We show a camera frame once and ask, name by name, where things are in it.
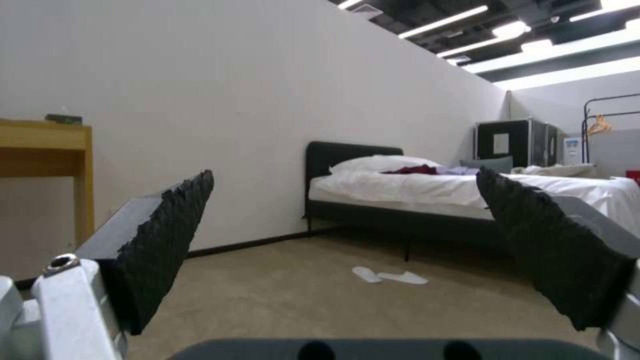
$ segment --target mattress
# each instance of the mattress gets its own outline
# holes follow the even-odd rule
[[[548,193],[574,196],[640,238],[640,187],[631,179],[506,175]],[[419,213],[492,219],[475,176],[341,172],[311,180],[309,199]]]

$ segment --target black upholstered headboard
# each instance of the black upholstered headboard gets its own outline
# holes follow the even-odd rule
[[[330,175],[329,167],[346,160],[373,155],[403,155],[403,151],[398,147],[310,142],[305,157],[305,199],[309,193],[311,179]]]

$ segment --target white slipper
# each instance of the white slipper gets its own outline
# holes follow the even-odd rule
[[[375,284],[377,282],[382,282],[382,279],[380,279],[376,273],[374,273],[373,271],[371,271],[370,268],[365,268],[362,266],[356,266],[354,267],[351,271],[353,271],[354,274],[356,274],[357,276],[359,276],[362,280],[370,283],[370,284]]]
[[[401,275],[380,272],[378,273],[378,277],[381,279],[405,282],[407,284],[413,284],[413,285],[424,285],[427,282],[429,282],[427,279],[423,278],[422,276],[418,276],[408,271],[405,271],[404,274],[401,274]]]

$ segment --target wooden desk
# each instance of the wooden desk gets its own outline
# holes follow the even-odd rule
[[[89,126],[0,119],[0,177],[73,176],[76,247],[93,234]]]

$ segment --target floor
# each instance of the floor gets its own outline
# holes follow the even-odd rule
[[[129,359],[212,338],[553,338],[594,347],[504,256],[349,231],[187,260]],[[353,266],[410,270],[423,286],[367,284]]]

